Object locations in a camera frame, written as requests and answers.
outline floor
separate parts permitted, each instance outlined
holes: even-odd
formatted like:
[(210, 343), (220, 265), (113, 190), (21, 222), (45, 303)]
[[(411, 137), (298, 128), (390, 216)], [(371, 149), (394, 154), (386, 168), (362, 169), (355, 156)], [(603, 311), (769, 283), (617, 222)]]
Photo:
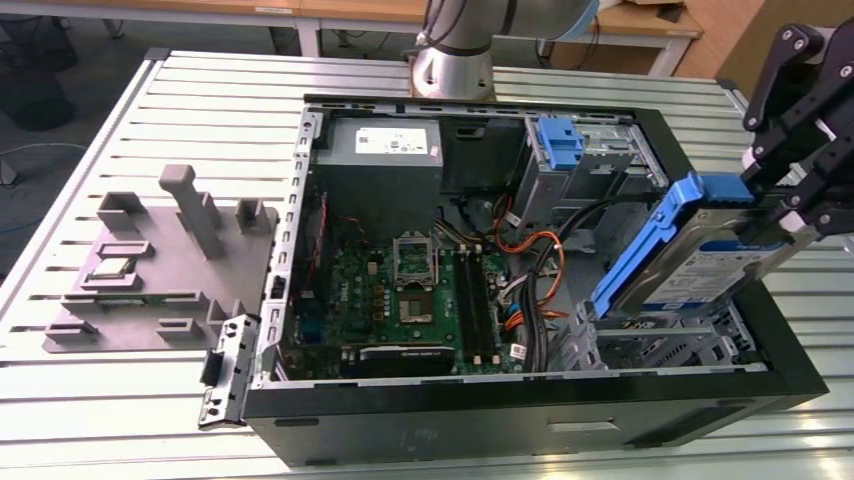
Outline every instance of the floor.
[[(0, 152), (44, 142), (88, 145), (151, 47), (299, 55), (296, 32), (291, 29), (271, 31), (263, 27), (126, 22), (124, 37), (112, 40), (99, 20), (69, 19), (69, 23), (68, 35), (80, 61), (57, 77), (76, 106), (75, 118), (55, 130), (33, 133), (17, 129), (0, 114)], [(343, 42), (335, 32), (324, 32), (326, 56), (398, 60), (400, 52), (414, 45), (415, 35), (411, 34), (352, 33)], [(492, 57), (496, 65), (538, 67), (532, 41), (498, 39)], [(40, 147), (3, 156), (20, 176), (13, 188), (0, 188), (0, 282), (81, 153), (68, 147)]]

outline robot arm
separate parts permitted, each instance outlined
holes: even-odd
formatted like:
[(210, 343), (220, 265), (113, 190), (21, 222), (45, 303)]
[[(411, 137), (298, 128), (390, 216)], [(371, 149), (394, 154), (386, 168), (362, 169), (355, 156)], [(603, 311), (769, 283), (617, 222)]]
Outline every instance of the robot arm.
[[(747, 108), (741, 175), (677, 181), (593, 294), (595, 314), (695, 314), (809, 244), (854, 232), (854, 21), (778, 33)], [(797, 170), (805, 172), (783, 182)]]
[[(745, 115), (755, 139), (742, 180), (759, 194), (783, 190), (783, 198), (743, 233), (747, 241), (807, 228), (821, 236), (854, 232), (853, 42), (854, 20), (835, 30), (786, 25), (777, 34)], [(795, 163), (806, 175), (781, 189)]]
[(430, 0), (418, 36), (427, 48), (412, 66), (415, 91), (428, 98), (487, 98), (492, 37), (571, 38), (590, 25), (598, 7), (599, 0)]

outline metal bracket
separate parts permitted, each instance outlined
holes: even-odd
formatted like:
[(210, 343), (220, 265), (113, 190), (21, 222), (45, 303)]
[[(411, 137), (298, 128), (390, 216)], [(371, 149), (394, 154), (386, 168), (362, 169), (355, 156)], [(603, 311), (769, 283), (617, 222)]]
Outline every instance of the metal bracket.
[(252, 362), (260, 318), (252, 314), (223, 323), (216, 348), (204, 359), (204, 391), (199, 429), (243, 427), (243, 404), (252, 383)]

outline white label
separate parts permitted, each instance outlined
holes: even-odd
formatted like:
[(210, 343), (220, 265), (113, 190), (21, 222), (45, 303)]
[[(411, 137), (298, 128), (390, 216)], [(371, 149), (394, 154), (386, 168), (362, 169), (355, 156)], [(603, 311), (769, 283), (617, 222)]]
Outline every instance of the white label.
[(294, 10), (290, 8), (274, 8), (274, 7), (255, 7), (255, 11), (258, 13), (283, 13), (286, 15), (291, 15)]
[(360, 128), (356, 153), (427, 155), (427, 130), (423, 128)]
[(762, 262), (779, 247), (745, 246), (737, 241), (705, 243), (646, 299), (645, 309), (679, 310), (715, 301), (743, 278), (745, 267)]
[(514, 226), (518, 227), (519, 224), (522, 223), (522, 219), (519, 217), (516, 217), (512, 212), (507, 212), (507, 215), (504, 215), (504, 220), (507, 220), (507, 222)]
[(518, 360), (524, 360), (524, 353), (528, 351), (524, 345), (514, 343), (510, 345), (510, 356)]

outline aluminum table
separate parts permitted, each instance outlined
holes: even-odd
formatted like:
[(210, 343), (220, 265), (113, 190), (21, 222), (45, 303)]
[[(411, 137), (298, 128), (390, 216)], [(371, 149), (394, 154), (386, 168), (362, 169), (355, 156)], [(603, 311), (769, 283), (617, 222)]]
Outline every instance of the aluminum table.
[[(498, 68), (499, 100), (659, 109), (701, 172), (739, 170), (750, 141), (739, 95), (713, 82)], [(196, 430), (202, 351), (52, 355), (45, 325), (101, 228), (108, 191), (148, 205), (167, 163), (192, 164), (218, 204), (284, 208), (306, 93), (404, 96), (402, 63), (172, 52), (144, 61), (0, 287), (0, 477), (279, 476), (248, 429)], [(854, 478), (854, 257), (842, 239), (766, 279), (830, 394), (754, 416), (679, 448), (300, 469), (296, 476), (408, 478)]]

